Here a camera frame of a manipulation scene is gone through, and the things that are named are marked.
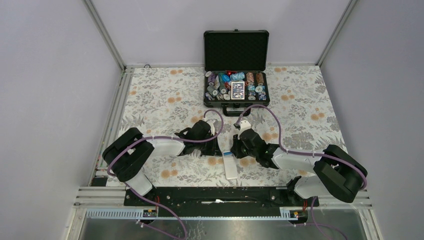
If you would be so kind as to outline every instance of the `gray floor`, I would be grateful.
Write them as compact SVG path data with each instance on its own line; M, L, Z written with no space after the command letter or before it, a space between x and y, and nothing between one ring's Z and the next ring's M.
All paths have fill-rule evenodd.
M359 215L354 210L314 210L318 223L332 225L343 231L349 240L365 240ZM326 240L315 226L293 227L281 220L188 220L184 221L189 240ZM153 226L183 237L176 220L156 220ZM334 240L344 240L335 230L324 230ZM81 240L171 240L148 228L140 228L134 220L85 220Z

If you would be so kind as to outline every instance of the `case lid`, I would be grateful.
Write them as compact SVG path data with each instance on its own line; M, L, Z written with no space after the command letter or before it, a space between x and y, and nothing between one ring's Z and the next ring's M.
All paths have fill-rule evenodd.
M264 71L267 64L268 37L259 31L205 31L205 71Z

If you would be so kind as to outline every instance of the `white poker chip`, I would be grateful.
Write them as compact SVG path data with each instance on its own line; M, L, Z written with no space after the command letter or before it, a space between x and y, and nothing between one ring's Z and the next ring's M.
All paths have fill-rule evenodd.
M264 89L262 88L262 86L257 86L254 91L257 93L261 93Z

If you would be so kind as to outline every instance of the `white wall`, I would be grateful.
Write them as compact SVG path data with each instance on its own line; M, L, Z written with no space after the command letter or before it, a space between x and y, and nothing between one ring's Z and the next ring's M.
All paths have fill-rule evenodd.
M268 30L267 61L315 63L349 0L94 0L126 64L202 64L206 30Z
M385 240L423 239L424 1L362 0L322 67Z
M81 0L0 1L0 239L58 240L120 70Z

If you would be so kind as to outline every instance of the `open case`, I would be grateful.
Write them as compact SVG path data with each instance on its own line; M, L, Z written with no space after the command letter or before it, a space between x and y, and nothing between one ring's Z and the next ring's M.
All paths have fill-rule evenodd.
M258 31L205 31L204 38L204 70L211 71L212 77L204 79L203 103L208 108L222 108L224 115L238 117L240 111L228 111L227 108L244 108L253 104L268 106L270 94L268 92L267 76L263 72L267 63L267 50L269 33L266 30ZM231 93L231 84L227 85L223 93L219 92L223 87L218 82L220 74L227 75L227 71L244 74L240 82L245 82L243 94L235 99ZM253 83L247 84L249 77L253 76ZM217 79L214 85L210 84L212 78ZM220 94L229 94L227 99Z

